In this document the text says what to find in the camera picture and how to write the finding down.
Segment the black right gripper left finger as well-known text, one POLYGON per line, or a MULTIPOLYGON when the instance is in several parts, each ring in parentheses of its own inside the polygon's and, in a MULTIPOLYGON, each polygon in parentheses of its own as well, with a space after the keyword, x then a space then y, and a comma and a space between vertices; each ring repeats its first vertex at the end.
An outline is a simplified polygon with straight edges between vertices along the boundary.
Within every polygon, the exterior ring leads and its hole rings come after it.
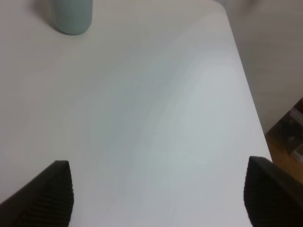
POLYGON ((0 204, 2 227, 67 227, 74 192, 69 162, 56 160, 0 204))

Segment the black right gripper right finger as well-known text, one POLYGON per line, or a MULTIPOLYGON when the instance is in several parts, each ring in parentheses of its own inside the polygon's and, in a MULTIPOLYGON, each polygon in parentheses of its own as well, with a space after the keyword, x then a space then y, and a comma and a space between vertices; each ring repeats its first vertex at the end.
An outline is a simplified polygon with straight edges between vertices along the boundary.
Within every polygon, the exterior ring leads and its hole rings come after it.
POLYGON ((264 157, 249 157, 243 200, 254 227, 303 225, 303 185, 264 157))

